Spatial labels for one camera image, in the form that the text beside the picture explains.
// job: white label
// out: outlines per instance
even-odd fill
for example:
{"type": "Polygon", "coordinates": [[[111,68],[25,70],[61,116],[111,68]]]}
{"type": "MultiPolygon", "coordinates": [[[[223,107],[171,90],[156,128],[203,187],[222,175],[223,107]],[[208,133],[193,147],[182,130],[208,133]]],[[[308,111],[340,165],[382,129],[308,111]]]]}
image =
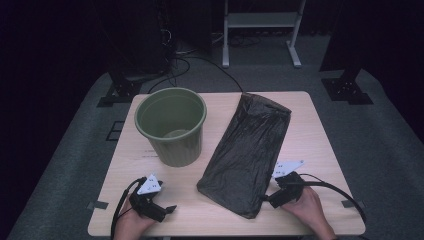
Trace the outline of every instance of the white label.
{"type": "Polygon", "coordinates": [[[159,192],[161,187],[154,174],[150,174],[149,178],[138,189],[137,194],[142,195],[146,193],[159,192]]]}

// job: metal shelf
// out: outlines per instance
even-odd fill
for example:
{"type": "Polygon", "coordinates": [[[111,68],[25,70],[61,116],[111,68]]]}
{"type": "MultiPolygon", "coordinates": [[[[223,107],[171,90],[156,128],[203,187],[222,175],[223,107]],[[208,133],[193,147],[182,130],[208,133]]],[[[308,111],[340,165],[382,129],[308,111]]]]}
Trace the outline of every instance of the metal shelf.
{"type": "Polygon", "coordinates": [[[279,12],[279,13],[229,13],[228,0],[225,0],[224,16],[224,46],[222,48],[222,66],[230,66],[230,56],[228,47],[228,29],[230,28],[268,28],[268,27],[292,27],[293,34],[291,40],[287,41],[287,48],[295,68],[301,68],[299,56],[297,55],[294,44],[296,43],[297,33],[299,32],[300,22],[302,21],[303,9],[306,0],[300,2],[297,12],[279,12]]]}
{"type": "Polygon", "coordinates": [[[228,28],[294,27],[297,13],[229,13],[228,28]]]}

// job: shelf leg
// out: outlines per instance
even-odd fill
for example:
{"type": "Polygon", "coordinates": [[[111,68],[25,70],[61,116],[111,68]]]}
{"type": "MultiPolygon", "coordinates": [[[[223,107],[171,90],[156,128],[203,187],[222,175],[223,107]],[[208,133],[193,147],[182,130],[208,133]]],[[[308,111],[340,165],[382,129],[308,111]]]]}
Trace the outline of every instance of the shelf leg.
{"type": "Polygon", "coordinates": [[[303,9],[305,9],[306,0],[302,0],[299,6],[299,10],[297,12],[297,17],[294,24],[292,39],[287,41],[287,48],[289,49],[290,56],[293,61],[293,65],[295,68],[301,68],[302,64],[300,63],[299,56],[297,55],[296,49],[294,45],[296,43],[297,34],[299,33],[300,23],[302,22],[303,9]]]}
{"type": "Polygon", "coordinates": [[[224,46],[222,47],[222,67],[228,68],[230,66],[230,57],[228,53],[228,0],[225,0],[224,14],[224,46]]]}

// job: gray carpet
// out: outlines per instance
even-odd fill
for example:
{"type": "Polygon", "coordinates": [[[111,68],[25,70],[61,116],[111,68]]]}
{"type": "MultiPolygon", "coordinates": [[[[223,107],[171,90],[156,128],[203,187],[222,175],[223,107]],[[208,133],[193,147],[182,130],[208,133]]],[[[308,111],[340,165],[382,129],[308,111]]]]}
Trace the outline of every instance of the gray carpet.
{"type": "MultiPolygon", "coordinates": [[[[373,105],[332,102],[320,80],[341,72],[318,72],[329,37],[298,38],[301,69],[293,68],[283,40],[263,37],[249,48],[230,48],[226,71],[247,92],[308,92],[354,198],[366,205],[364,236],[371,240],[424,239],[424,146],[378,80],[364,70],[357,77],[373,105]]],[[[179,51],[189,49],[184,46],[179,51]]],[[[221,54],[221,48],[215,48],[209,56],[198,52],[188,56],[209,58],[220,65],[221,54]]],[[[189,71],[171,79],[173,84],[197,92],[240,91],[216,66],[201,59],[186,60],[189,71]]],[[[173,61],[174,75],[185,69],[185,62],[173,61]]],[[[141,93],[158,81],[145,83],[141,93]]],[[[97,200],[116,146],[105,139],[115,121],[125,120],[130,106],[96,107],[111,83],[108,74],[99,77],[81,103],[9,239],[95,239],[87,233],[92,214],[87,206],[97,200]]],[[[171,86],[164,81],[153,91],[171,86]]]]}

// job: human hand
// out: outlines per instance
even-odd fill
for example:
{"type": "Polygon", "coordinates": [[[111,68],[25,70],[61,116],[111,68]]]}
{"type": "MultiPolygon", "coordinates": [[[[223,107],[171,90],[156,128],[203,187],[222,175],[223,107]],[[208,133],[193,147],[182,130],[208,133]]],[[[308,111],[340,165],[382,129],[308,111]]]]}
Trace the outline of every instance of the human hand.
{"type": "Polygon", "coordinates": [[[303,188],[297,202],[289,202],[282,209],[296,216],[303,224],[312,229],[320,240],[336,239],[333,228],[324,216],[318,194],[309,186],[303,188]]]}
{"type": "Polygon", "coordinates": [[[122,207],[120,217],[115,227],[114,240],[138,240],[144,231],[151,227],[155,220],[146,216],[139,216],[138,213],[131,208],[128,197],[122,207]]]}

